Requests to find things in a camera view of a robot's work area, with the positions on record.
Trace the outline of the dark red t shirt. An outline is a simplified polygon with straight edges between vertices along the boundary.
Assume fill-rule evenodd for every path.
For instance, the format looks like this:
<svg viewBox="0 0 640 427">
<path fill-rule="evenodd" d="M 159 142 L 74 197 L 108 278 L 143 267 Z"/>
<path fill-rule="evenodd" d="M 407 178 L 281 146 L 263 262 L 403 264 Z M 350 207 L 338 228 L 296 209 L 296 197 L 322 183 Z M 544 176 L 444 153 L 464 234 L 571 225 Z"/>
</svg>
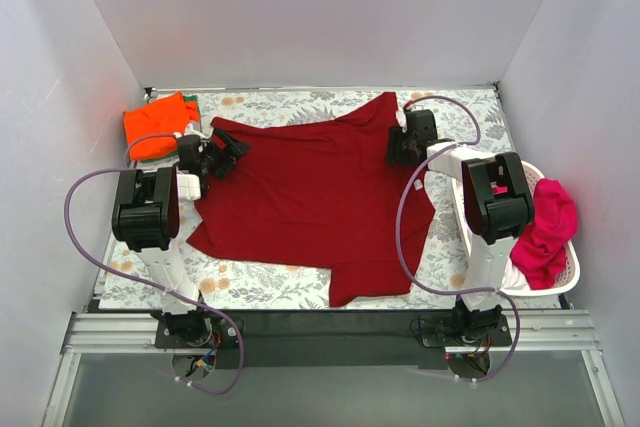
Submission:
<svg viewBox="0 0 640 427">
<path fill-rule="evenodd" d="M 330 121 L 258 128 L 215 118 L 251 146 L 224 179 L 211 179 L 195 205 L 189 244 L 218 259 L 330 271 L 329 303 L 406 294 L 411 282 L 395 247 L 397 208 L 411 168 L 385 161 L 396 95 L 385 92 Z M 401 240 L 415 274 L 435 209 L 408 194 Z"/>
</svg>

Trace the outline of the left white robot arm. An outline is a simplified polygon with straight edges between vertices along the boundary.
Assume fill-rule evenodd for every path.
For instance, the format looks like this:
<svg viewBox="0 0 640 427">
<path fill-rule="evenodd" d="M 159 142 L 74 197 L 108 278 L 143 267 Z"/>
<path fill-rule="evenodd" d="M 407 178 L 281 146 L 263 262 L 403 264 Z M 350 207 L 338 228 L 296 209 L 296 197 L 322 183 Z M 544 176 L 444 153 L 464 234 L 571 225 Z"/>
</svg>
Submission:
<svg viewBox="0 0 640 427">
<path fill-rule="evenodd" d="M 228 176 L 251 146 L 220 128 L 207 137 L 192 125 L 183 133 L 146 135 L 132 145 L 163 137 L 175 142 L 178 162 L 154 171 L 129 169 L 119 174 L 112 232 L 136 253 L 163 291 L 161 310 L 154 317 L 169 335 L 200 347 L 211 339 L 213 324 L 180 256 L 179 203 L 206 197 L 209 180 Z"/>
</svg>

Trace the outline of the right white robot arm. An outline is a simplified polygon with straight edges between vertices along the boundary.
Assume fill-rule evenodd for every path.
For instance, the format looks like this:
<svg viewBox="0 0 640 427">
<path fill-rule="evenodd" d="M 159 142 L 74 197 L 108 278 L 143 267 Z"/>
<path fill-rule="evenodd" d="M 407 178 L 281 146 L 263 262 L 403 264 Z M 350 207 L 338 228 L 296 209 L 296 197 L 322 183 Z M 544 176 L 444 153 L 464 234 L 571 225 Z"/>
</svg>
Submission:
<svg viewBox="0 0 640 427">
<path fill-rule="evenodd" d="M 430 333 L 440 341 L 457 338 L 475 344 L 500 327 L 501 301 L 509 295 L 502 279 L 510 252 L 534 219 L 534 202 L 518 154 L 483 153 L 476 149 L 481 129 L 470 118 L 475 136 L 456 142 L 438 135 L 434 114 L 406 104 L 398 112 L 397 127 L 389 130 L 386 160 L 413 166 L 397 208 L 394 234 L 398 260 L 410 282 L 439 296 L 453 296 L 455 305 Z M 410 189 L 423 173 L 441 173 L 458 181 L 463 190 L 463 223 L 471 231 L 469 271 L 462 289 L 444 291 L 420 283 L 410 271 L 402 247 L 401 224 Z"/>
</svg>

